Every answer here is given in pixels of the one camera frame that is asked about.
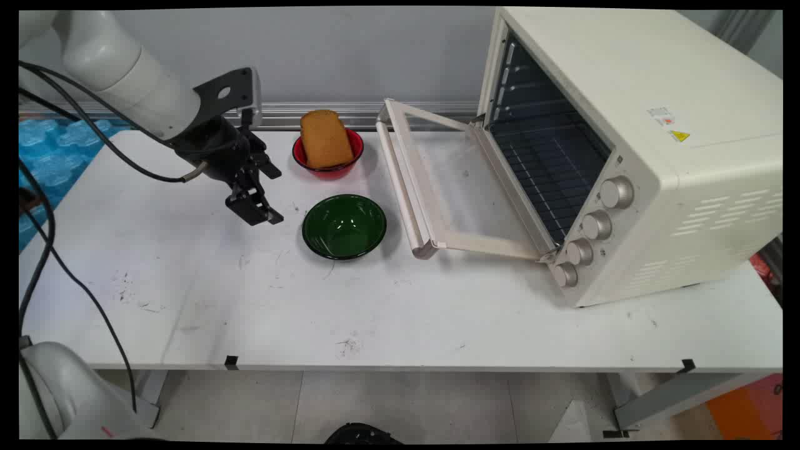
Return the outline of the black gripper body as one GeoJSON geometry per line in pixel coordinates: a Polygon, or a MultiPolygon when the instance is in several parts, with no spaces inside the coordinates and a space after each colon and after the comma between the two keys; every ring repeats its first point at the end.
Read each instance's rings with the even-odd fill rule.
{"type": "Polygon", "coordinates": [[[237,175],[266,152],[266,143],[246,128],[236,128],[225,117],[216,116],[171,139],[175,154],[198,166],[207,163],[204,174],[232,187],[237,175]]]}

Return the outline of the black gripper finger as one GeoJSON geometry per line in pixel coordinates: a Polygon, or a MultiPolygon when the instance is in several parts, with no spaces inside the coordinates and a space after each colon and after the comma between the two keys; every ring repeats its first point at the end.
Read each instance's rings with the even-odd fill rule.
{"type": "Polygon", "coordinates": [[[249,130],[249,156],[252,163],[262,171],[269,179],[277,179],[282,176],[282,171],[272,163],[271,158],[266,153],[268,146],[254,132],[249,130]]]}
{"type": "Polygon", "coordinates": [[[284,220],[282,214],[274,210],[266,199],[258,170],[251,167],[244,167],[237,172],[225,205],[251,226],[265,222],[278,224],[284,220]]]}

